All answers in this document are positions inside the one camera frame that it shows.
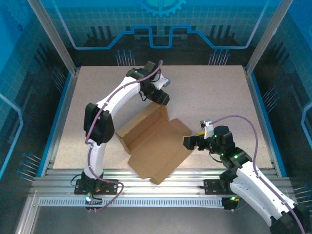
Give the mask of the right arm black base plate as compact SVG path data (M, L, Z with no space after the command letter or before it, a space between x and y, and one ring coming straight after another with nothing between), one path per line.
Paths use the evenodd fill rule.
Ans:
M229 183L220 179L205 179L203 188L206 195L231 195Z

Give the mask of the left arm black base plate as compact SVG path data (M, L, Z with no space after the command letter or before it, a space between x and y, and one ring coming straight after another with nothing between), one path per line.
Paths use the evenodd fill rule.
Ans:
M107 183L101 180L91 179L90 181L78 179L75 184L75 195L116 195L118 185Z

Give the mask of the grey metal bottom plate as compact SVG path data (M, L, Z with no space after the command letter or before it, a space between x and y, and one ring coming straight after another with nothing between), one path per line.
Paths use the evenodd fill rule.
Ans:
M271 234L250 207L238 212L207 208L43 207L33 234Z

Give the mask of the aluminium frame post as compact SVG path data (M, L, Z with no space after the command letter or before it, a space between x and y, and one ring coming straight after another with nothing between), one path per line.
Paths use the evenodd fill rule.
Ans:
M262 57L264 51L269 45L271 39L277 32L277 29L280 26L292 2L293 0L280 0L277 9L275 10L271 20L269 21L268 26L266 27L259 43L257 44L249 62L247 63L245 69L246 76L250 76L251 73L253 72L254 68L256 67L257 63Z
M57 32L50 16L48 15L46 9L40 0L27 0L35 15L37 16L39 22L44 28L47 36L52 42L54 48L56 49L58 55L66 66L67 70L72 76L75 76L77 73L76 66L74 65L73 60L70 57L59 33Z

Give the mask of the brown cardboard box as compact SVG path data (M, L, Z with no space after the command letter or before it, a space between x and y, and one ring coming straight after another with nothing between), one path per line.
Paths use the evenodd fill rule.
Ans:
M128 165L142 179L161 184L190 154L183 138L191 129L178 118L169 119L167 107L149 104L115 132L130 155Z

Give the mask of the black connector board with LED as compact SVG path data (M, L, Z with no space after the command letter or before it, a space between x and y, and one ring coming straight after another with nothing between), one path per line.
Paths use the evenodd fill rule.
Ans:
M232 213L238 212L245 207L245 201L238 195L230 195L221 199L223 209Z
M85 208L88 212L97 211L102 208L103 199L95 197L92 193L88 193L85 198Z

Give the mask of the aluminium mounting rail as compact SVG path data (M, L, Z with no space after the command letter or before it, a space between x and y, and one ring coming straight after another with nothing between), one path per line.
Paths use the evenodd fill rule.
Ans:
M124 184L122 197L177 197L204 196L199 188L205 179L218 179L223 169L176 169L161 184L154 185L148 179L141 179L129 169L107 169L104 177L117 179ZM30 187L30 194L40 196L72 196L74 187L70 184L78 169L48 169L44 177L36 177Z

